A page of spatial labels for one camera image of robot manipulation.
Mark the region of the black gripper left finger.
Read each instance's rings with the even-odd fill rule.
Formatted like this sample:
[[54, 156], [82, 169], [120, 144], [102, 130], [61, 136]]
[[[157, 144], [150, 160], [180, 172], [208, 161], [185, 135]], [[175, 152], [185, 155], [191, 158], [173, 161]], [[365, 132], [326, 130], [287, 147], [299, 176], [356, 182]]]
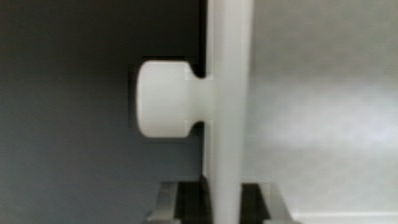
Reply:
[[145, 224], [214, 224], [210, 191], [205, 182], [161, 184], [155, 209]]

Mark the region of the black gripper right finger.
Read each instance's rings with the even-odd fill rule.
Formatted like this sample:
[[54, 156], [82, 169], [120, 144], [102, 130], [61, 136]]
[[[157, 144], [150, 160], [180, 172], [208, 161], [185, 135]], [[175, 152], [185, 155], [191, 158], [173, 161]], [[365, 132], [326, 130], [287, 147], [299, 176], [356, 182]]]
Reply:
[[301, 224], [288, 210], [281, 190], [272, 183], [242, 185], [240, 224]]

